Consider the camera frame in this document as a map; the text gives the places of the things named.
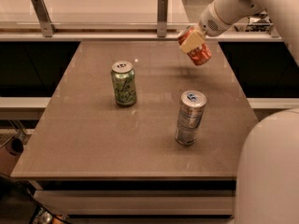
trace aluminum can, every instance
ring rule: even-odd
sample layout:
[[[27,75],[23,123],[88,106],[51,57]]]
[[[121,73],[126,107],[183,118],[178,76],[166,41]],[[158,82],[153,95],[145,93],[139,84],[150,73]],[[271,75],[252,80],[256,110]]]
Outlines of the aluminum can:
[[[178,35],[178,43],[181,45],[194,30],[194,27],[189,26]],[[202,65],[206,63],[212,56],[208,46],[204,43],[201,48],[196,48],[187,53],[195,65]]]
[[[181,95],[176,140],[184,146],[192,145],[206,107],[206,97],[199,91],[185,91]]]
[[[126,61],[119,61],[112,65],[112,83],[116,103],[121,106],[130,106],[136,102],[135,70],[133,65]]]

